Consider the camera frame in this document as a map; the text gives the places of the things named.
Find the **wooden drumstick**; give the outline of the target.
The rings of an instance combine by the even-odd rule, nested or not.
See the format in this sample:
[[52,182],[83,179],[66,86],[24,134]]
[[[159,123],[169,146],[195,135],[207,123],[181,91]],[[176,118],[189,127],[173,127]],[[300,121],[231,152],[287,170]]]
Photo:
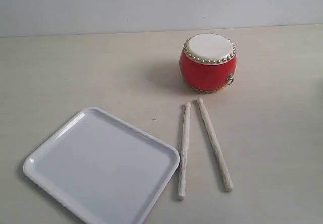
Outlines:
[[190,109],[191,103],[185,104],[182,141],[181,141],[181,156],[180,156],[180,170],[177,197],[179,200],[184,200],[186,197],[186,174],[187,174],[187,158],[189,149],[189,132],[190,132]]
[[213,151],[214,151],[214,155],[216,156],[217,161],[218,161],[218,165],[219,165],[219,169],[220,169],[221,174],[222,174],[225,190],[227,192],[232,192],[234,190],[234,184],[233,184],[232,178],[230,176],[228,167],[226,165],[226,162],[225,162],[225,159],[224,159],[224,156],[223,156],[219,141],[217,139],[214,127],[212,125],[210,116],[208,114],[208,111],[206,109],[204,101],[203,101],[203,99],[201,97],[199,97],[197,99],[197,103],[199,105],[199,109],[200,109],[200,112],[201,112],[201,115],[202,115],[202,118],[203,118],[205,128],[206,128],[208,136],[209,136],[211,146],[212,146]]

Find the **red small drum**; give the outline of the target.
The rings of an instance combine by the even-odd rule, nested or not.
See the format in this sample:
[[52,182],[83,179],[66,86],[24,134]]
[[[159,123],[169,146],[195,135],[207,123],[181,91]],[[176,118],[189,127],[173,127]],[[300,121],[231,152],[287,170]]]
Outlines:
[[203,33],[188,38],[179,59],[185,82],[201,92],[216,92],[234,82],[236,47],[228,38]]

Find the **white plastic tray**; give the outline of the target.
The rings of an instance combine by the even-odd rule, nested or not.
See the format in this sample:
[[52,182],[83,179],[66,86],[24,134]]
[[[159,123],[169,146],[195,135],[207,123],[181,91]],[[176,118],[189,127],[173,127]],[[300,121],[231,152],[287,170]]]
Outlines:
[[174,147],[88,107],[32,152],[23,172],[85,223],[143,223],[179,162]]

